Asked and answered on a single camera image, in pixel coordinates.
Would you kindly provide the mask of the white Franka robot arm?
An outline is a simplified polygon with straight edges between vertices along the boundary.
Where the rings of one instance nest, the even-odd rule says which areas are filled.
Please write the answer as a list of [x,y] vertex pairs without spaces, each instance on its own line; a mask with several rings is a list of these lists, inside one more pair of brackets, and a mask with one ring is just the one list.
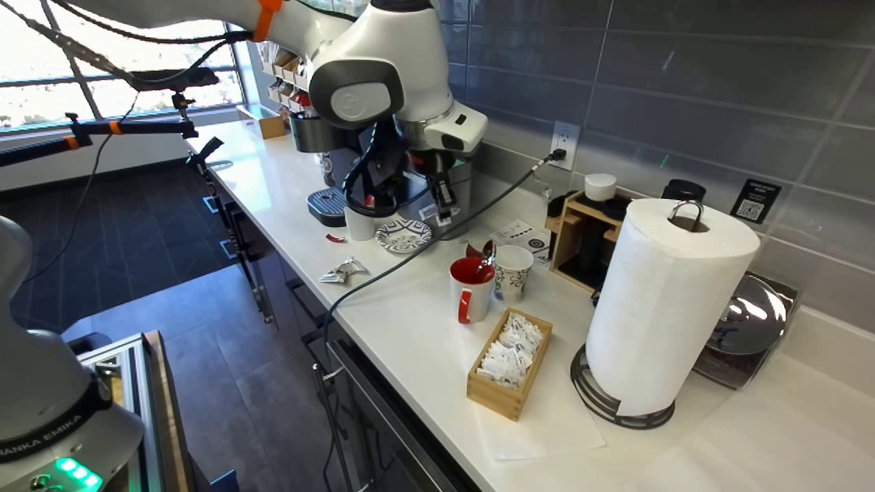
[[[74,0],[131,23],[164,28],[220,18],[254,41],[302,59],[302,92],[339,131],[371,134],[350,175],[391,168],[413,152],[466,152],[487,116],[450,94],[447,56],[429,0],[364,0],[334,12],[305,0]],[[70,492],[97,492],[127,463],[144,438],[137,413],[112,402],[100,376],[67,342],[12,313],[19,290],[43,264],[25,226],[0,217],[0,489],[43,477]]]

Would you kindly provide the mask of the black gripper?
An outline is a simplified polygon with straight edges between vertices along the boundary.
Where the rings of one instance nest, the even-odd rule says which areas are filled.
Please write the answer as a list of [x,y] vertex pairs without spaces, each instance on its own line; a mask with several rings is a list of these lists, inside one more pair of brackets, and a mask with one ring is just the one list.
[[409,149],[397,125],[379,119],[371,125],[367,149],[342,179],[345,205],[371,217],[394,215],[414,200],[406,175],[421,175],[425,179],[424,193],[431,197],[439,215],[447,215],[455,208],[447,168],[450,155],[446,149]]

